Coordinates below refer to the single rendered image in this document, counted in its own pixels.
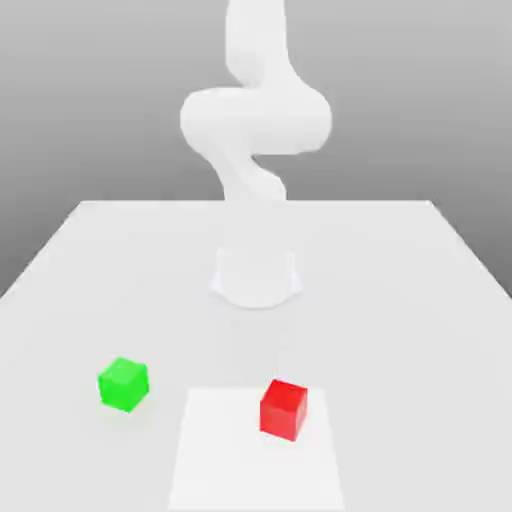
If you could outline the small green cube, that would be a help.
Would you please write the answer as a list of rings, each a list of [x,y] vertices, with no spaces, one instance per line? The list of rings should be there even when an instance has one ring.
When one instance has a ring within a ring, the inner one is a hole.
[[[148,367],[117,357],[98,375],[98,390],[104,405],[130,413],[149,393]]]

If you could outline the small red cube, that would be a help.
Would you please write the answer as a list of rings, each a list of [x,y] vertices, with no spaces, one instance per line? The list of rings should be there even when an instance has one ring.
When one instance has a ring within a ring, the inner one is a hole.
[[[273,379],[260,400],[259,430],[295,442],[307,411],[307,388]]]

